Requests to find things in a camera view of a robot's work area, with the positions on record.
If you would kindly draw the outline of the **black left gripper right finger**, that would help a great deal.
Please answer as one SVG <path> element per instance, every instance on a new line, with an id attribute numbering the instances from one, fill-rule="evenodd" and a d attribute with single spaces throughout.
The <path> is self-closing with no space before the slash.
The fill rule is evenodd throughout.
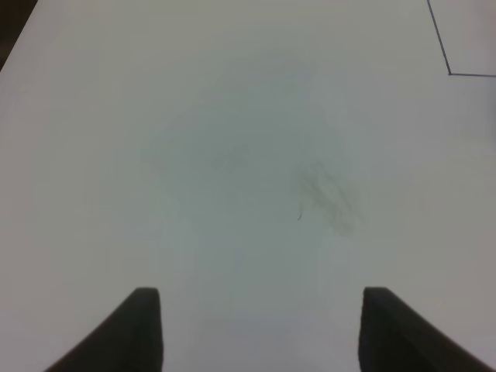
<path id="1" fill-rule="evenodd" d="M 365 288 L 358 342 L 366 372 L 489 372 L 387 288 Z"/>

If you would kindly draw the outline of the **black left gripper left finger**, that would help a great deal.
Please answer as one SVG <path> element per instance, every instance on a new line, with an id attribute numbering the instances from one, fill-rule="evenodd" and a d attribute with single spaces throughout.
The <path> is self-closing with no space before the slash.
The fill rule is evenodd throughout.
<path id="1" fill-rule="evenodd" d="M 164 341 L 160 293 L 137 288 L 49 371 L 161 371 Z"/>

